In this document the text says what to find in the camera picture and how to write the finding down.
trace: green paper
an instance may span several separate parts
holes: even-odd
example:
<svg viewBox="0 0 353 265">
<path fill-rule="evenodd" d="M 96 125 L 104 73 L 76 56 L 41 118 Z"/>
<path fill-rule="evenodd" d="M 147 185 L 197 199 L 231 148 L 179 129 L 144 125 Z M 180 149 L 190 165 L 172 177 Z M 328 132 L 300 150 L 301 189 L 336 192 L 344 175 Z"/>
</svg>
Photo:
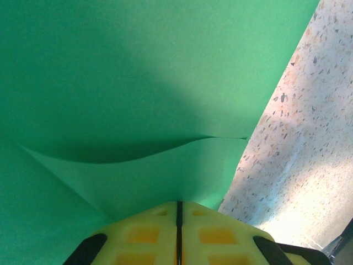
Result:
<svg viewBox="0 0 353 265">
<path fill-rule="evenodd" d="M 2 262 L 61 264 L 168 200 L 216 209 L 317 3 L 4 1 Z"/>
</svg>

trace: terrazzo floor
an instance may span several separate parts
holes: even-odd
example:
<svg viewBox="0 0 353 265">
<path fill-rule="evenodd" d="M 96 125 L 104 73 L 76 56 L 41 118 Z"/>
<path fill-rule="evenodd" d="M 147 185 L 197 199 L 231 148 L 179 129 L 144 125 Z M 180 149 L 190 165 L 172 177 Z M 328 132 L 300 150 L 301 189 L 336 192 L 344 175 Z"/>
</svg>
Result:
<svg viewBox="0 0 353 265">
<path fill-rule="evenodd" d="M 353 217 L 353 1 L 320 1 L 220 212 L 321 250 Z"/>
</svg>

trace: black strip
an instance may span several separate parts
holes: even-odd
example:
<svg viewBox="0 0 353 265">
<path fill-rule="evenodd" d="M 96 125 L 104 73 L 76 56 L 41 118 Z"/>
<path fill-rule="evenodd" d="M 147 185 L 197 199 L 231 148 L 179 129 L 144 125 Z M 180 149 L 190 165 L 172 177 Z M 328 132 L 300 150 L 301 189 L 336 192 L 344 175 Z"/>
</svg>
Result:
<svg viewBox="0 0 353 265">
<path fill-rule="evenodd" d="M 286 244 L 278 246 L 286 253 L 302 256 L 311 265 L 331 265 L 329 258 L 321 251 Z"/>
<path fill-rule="evenodd" d="M 253 239 L 269 265 L 293 265 L 275 242 L 262 236 L 254 236 Z"/>
<path fill-rule="evenodd" d="M 83 240 L 63 265 L 90 265 L 107 239 L 105 234 L 97 234 Z"/>
<path fill-rule="evenodd" d="M 181 231 L 183 226 L 183 202 L 177 202 L 176 204 L 176 265 L 181 265 L 183 261 L 183 233 Z"/>
</svg>

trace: speckled floor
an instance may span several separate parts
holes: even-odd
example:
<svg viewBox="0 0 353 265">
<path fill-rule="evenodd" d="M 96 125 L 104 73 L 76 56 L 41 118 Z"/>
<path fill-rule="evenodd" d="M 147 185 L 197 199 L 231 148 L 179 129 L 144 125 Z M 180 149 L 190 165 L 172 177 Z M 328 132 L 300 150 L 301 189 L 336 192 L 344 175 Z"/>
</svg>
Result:
<svg viewBox="0 0 353 265">
<path fill-rule="evenodd" d="M 321 249 L 353 217 L 353 1 L 320 1 L 220 211 Z"/>
</svg>

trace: yellow plastic object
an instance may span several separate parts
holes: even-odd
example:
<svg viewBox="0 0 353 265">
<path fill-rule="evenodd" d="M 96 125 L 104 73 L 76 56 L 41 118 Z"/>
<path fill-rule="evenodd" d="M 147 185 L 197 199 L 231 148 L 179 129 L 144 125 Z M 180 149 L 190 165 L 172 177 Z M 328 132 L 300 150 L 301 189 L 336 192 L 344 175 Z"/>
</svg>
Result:
<svg viewBox="0 0 353 265">
<path fill-rule="evenodd" d="M 92 265 L 176 265 L 177 203 L 98 230 L 108 239 Z M 266 232 L 193 202 L 183 203 L 183 265 L 268 265 L 253 237 Z M 293 265 L 310 265 L 286 254 Z"/>
</svg>

